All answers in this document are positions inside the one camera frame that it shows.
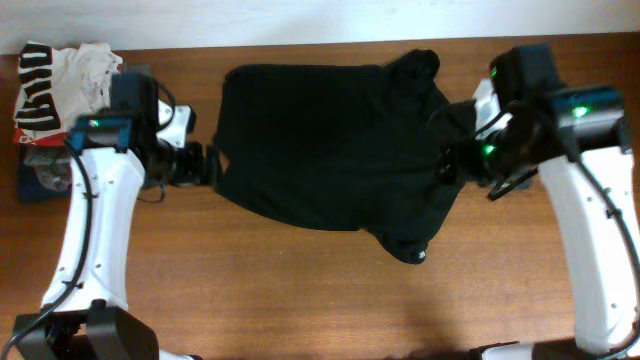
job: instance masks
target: white cloth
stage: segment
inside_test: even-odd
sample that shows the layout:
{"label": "white cloth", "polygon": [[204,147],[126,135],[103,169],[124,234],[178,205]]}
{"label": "white cloth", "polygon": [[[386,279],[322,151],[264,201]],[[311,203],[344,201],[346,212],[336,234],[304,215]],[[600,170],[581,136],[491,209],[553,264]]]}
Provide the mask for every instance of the white cloth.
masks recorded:
{"label": "white cloth", "polygon": [[58,51],[27,42],[18,68],[16,127],[33,140],[69,131],[79,115],[109,106],[111,76],[121,63],[107,44]]}

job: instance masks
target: black cloth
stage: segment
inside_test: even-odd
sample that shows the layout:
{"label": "black cloth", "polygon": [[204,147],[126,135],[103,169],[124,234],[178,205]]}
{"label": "black cloth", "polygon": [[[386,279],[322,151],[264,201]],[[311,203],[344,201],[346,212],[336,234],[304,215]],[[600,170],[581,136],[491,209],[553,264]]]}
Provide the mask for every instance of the black cloth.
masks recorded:
{"label": "black cloth", "polygon": [[230,163],[216,191],[283,223],[366,229],[421,263],[464,185],[436,179],[441,148],[475,127],[475,113],[448,110],[439,66],[435,52],[414,50],[382,67],[231,71],[214,138]]}

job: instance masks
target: green light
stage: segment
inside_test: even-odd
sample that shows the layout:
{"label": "green light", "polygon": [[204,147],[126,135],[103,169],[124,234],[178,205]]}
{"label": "green light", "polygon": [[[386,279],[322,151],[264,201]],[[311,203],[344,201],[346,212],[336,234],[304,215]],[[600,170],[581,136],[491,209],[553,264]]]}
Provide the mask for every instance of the green light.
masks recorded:
{"label": "green light", "polygon": [[589,113],[589,108],[585,106],[578,106],[573,108],[573,116],[576,118],[581,118]]}
{"label": "green light", "polygon": [[485,145],[482,150],[484,151],[485,156],[489,156],[495,149],[496,147],[493,145]]}

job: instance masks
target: white wall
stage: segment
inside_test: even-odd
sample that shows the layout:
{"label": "white wall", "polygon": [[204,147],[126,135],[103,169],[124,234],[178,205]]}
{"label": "white wall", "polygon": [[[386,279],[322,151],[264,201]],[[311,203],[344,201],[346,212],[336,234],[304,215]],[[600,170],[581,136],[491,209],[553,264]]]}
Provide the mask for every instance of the white wall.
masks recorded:
{"label": "white wall", "polygon": [[638,30],[640,0],[0,0],[0,53]]}

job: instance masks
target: black t-shirt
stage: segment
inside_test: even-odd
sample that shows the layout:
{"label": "black t-shirt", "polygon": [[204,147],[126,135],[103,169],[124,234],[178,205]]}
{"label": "black t-shirt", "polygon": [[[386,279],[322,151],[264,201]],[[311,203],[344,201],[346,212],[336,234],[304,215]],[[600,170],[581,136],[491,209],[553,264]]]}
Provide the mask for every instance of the black t-shirt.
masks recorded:
{"label": "black t-shirt", "polygon": [[435,177],[441,149],[475,126],[475,114],[448,111],[439,66],[433,51],[414,50],[382,67],[231,71],[214,139],[230,163],[216,190],[287,224],[366,229],[421,263],[464,185]]}

